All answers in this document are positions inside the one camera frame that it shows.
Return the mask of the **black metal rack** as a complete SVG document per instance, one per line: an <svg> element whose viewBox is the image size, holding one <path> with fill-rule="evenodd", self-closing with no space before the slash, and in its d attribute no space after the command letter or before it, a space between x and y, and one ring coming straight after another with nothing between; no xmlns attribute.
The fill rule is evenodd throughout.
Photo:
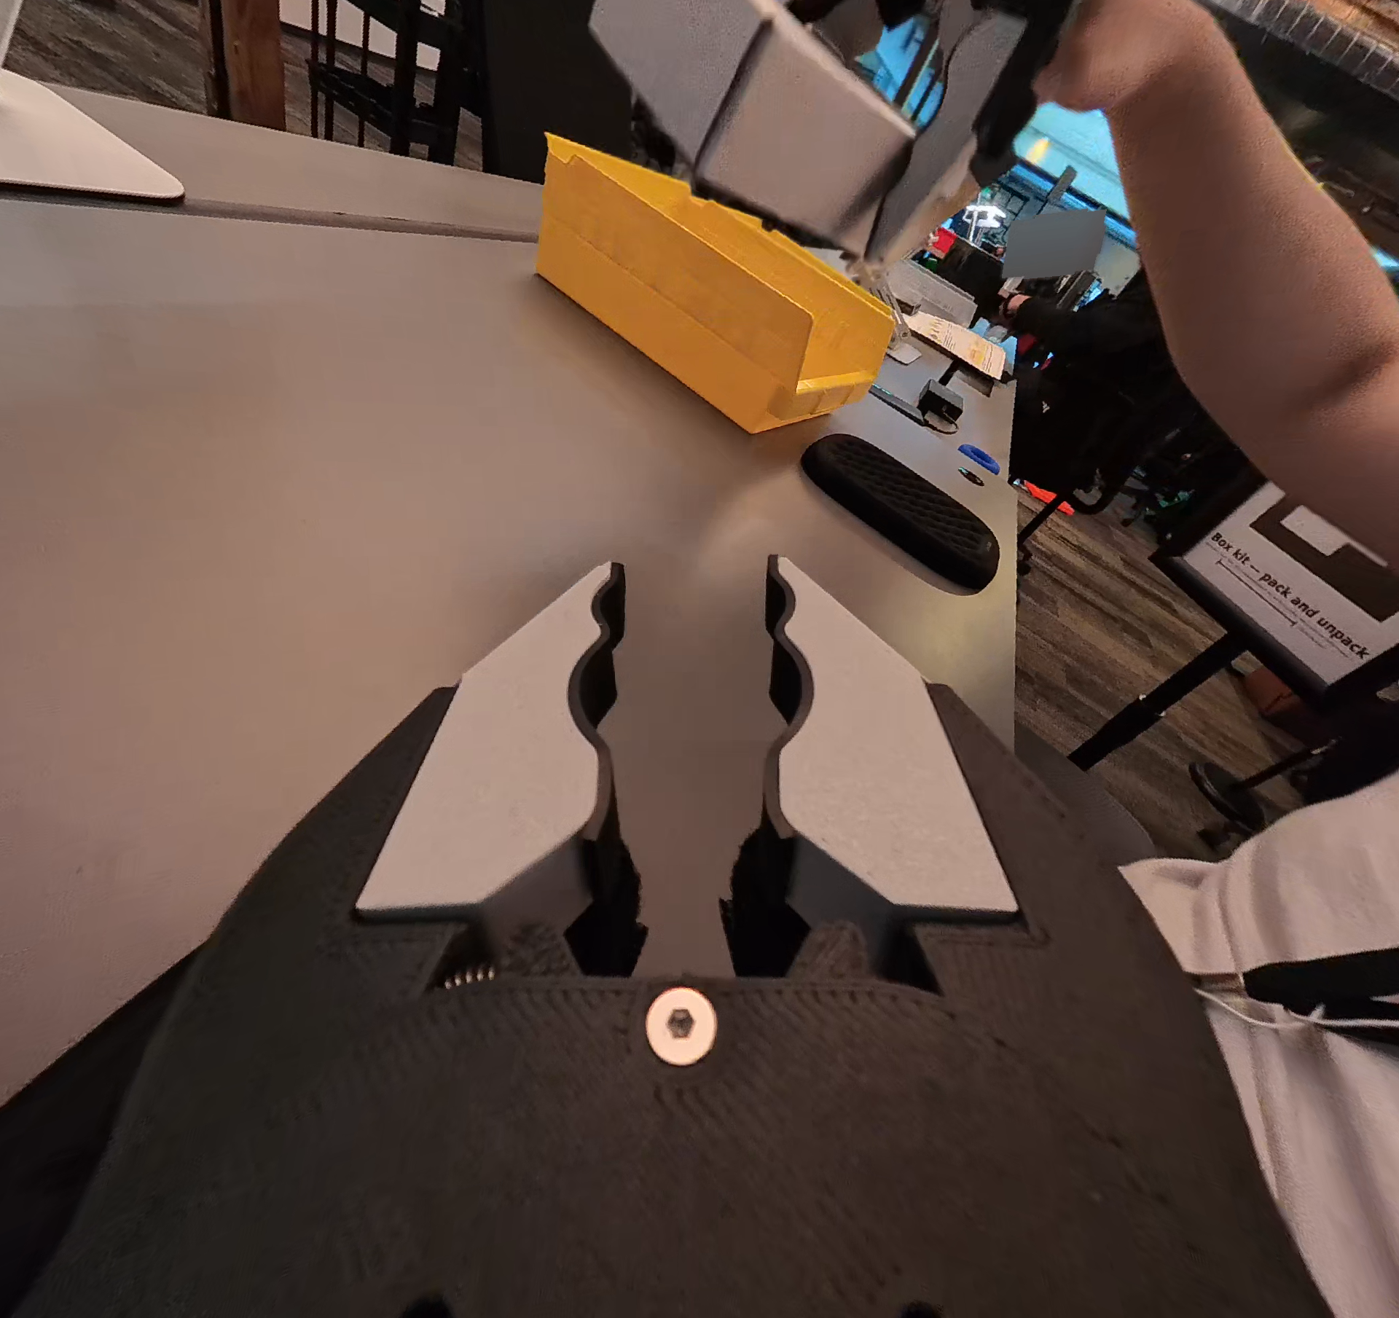
<svg viewBox="0 0 1399 1318"><path fill-rule="evenodd" d="M456 160L478 96L465 0L309 0L309 129Z"/></svg>

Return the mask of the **black panel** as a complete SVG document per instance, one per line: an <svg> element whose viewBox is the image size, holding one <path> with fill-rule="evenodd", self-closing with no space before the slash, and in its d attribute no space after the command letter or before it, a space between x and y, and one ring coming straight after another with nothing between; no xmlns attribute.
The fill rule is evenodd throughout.
<svg viewBox="0 0 1399 1318"><path fill-rule="evenodd" d="M541 183L556 135L637 160L633 96L593 37L595 0L459 0L481 167Z"/></svg>

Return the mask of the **person's white shirt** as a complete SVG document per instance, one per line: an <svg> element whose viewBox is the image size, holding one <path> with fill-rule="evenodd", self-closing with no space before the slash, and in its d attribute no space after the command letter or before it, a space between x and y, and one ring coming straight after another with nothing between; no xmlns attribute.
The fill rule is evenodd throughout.
<svg viewBox="0 0 1399 1318"><path fill-rule="evenodd" d="M1122 870L1192 979L1335 1315L1397 1311L1396 776L1228 858Z"/></svg>

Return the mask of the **person's right forearm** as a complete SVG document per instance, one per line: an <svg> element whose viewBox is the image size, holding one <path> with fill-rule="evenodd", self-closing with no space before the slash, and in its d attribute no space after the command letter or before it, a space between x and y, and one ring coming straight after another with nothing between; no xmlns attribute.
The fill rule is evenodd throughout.
<svg viewBox="0 0 1399 1318"><path fill-rule="evenodd" d="M1109 117L1185 385L1263 476L1396 560L1396 295L1201 13Z"/></svg>

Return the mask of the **black mesh wrist rest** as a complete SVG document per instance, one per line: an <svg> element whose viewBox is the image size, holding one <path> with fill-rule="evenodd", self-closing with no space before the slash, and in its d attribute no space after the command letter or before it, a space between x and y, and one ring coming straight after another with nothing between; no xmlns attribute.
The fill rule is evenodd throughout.
<svg viewBox="0 0 1399 1318"><path fill-rule="evenodd" d="M992 529L968 506L855 435L823 435L801 451L808 479L902 554L964 591L986 591L999 572Z"/></svg>

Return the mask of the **person's right hand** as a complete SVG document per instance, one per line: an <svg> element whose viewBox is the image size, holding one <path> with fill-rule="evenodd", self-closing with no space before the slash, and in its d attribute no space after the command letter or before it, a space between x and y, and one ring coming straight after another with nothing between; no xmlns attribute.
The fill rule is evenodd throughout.
<svg viewBox="0 0 1399 1318"><path fill-rule="evenodd" d="M1187 50L1200 17L1192 0L1078 0L1035 78L1038 104L1119 114Z"/></svg>

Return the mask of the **white yellow paper sheet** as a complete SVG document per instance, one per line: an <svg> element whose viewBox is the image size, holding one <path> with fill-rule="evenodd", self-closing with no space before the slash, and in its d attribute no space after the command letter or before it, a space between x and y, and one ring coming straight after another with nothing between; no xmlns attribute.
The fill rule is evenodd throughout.
<svg viewBox="0 0 1399 1318"><path fill-rule="evenodd" d="M922 342L931 343L950 359L963 363L965 368L978 374L988 377L996 382L1005 379L1005 349L974 331L926 311L908 315L904 319L904 326Z"/></svg>

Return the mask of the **black white marker sign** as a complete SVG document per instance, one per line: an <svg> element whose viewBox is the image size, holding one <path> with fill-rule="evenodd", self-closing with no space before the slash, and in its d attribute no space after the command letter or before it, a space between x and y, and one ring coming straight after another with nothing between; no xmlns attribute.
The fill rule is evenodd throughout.
<svg viewBox="0 0 1399 1318"><path fill-rule="evenodd" d="M1151 563L1318 708L1397 679L1397 576L1273 482L1244 482Z"/></svg>

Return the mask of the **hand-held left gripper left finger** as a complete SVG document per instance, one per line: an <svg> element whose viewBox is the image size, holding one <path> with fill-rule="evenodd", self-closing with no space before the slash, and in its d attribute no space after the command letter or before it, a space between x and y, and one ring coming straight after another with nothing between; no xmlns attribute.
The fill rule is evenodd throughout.
<svg viewBox="0 0 1399 1318"><path fill-rule="evenodd" d="M360 919L465 924L486 959L545 926L582 974L634 970L637 869L600 732L622 629L625 572L606 561L468 668L360 886Z"/></svg>

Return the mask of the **yellow plastic bin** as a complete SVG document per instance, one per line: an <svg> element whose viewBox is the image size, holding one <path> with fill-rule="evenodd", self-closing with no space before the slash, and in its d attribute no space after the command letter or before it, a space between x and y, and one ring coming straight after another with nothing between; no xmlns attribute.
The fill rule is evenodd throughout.
<svg viewBox="0 0 1399 1318"><path fill-rule="evenodd" d="M741 428L863 400L893 317L752 215L547 135L536 272Z"/></svg>

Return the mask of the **black sign stand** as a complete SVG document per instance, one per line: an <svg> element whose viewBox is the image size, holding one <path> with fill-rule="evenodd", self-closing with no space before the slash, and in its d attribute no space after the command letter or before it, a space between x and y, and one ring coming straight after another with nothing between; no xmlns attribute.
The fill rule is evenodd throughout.
<svg viewBox="0 0 1399 1318"><path fill-rule="evenodd" d="M1093 768L1108 755L1128 746L1146 731L1154 727L1168 709L1177 706L1183 696L1188 696L1219 672L1229 669L1233 660L1246 652L1256 656L1269 672L1287 681L1295 694L1306 700L1319 714L1342 711L1356 700L1354 692L1341 692L1340 696L1336 696L1331 688L1317 686L1315 681L1305 679L1300 673L1285 677L1285 668L1290 665L1291 660L1264 656L1265 647L1267 645L1261 640L1254 640L1246 632L1226 631L1204 652L1181 665L1177 673L1163 679L1146 695L1136 696L1120 711L1115 711L1095 733L1069 752L1069 763L1081 770ZM1304 749L1246 778L1229 776L1211 763L1194 763L1187 768L1192 785L1204 796L1217 815L1213 827L1197 832L1208 851L1220 856L1224 851L1231 851L1242 841L1261 833L1263 828L1269 826L1269 815L1254 792L1274 778L1318 760L1327 747L1328 745L1324 742Z"/></svg>

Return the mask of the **white mailer box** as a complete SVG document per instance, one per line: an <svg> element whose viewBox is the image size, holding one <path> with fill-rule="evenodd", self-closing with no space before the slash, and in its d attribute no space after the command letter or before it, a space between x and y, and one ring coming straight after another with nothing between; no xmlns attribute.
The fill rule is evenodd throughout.
<svg viewBox="0 0 1399 1318"><path fill-rule="evenodd" d="M595 0L588 22L693 185L864 254L915 129L778 0Z"/></svg>

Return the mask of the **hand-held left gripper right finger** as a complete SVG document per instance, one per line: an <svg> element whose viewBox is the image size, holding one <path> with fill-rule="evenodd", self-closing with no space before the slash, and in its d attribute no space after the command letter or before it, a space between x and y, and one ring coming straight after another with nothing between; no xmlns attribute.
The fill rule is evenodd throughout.
<svg viewBox="0 0 1399 1318"><path fill-rule="evenodd" d="M932 977L922 929L1020 918L934 691L790 558L768 558L764 586L781 727L722 900L733 970L792 977L846 926L870 974Z"/></svg>

